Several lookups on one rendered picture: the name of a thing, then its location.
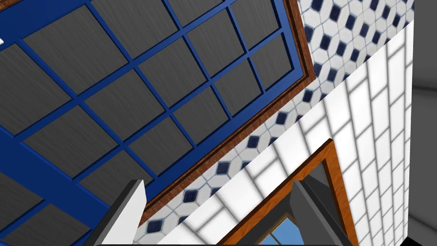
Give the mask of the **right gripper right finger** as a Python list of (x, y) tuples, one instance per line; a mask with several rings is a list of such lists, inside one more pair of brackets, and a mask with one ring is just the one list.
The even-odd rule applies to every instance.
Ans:
[(305, 245), (353, 246), (306, 182), (293, 181), (290, 206)]

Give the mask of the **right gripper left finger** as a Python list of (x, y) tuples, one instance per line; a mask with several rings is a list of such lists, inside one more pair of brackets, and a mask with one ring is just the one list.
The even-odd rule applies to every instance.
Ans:
[(145, 206), (144, 181), (131, 180), (85, 241), (84, 246), (132, 244)]

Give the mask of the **blue door with grey panels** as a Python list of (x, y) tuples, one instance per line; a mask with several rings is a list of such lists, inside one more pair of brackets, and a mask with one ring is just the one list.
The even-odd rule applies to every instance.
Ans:
[(0, 11), (0, 245), (72, 246), (164, 191), (304, 74), (289, 0), (20, 0)]

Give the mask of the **orange framed window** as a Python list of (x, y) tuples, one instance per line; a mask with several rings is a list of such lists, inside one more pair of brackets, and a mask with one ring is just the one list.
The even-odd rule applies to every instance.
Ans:
[(298, 168), (292, 172), (280, 185), (263, 199), (241, 222), (228, 232), (218, 243), (222, 245), (236, 244), (245, 236), (263, 217), (265, 217), (287, 194), (292, 190), (294, 180), (301, 181), (315, 167), (322, 163), (331, 194), (334, 197), (336, 210), (340, 216), (340, 225), (352, 246), (359, 246), (353, 218), (347, 198), (347, 193), (336, 153), (334, 141), (328, 139)]

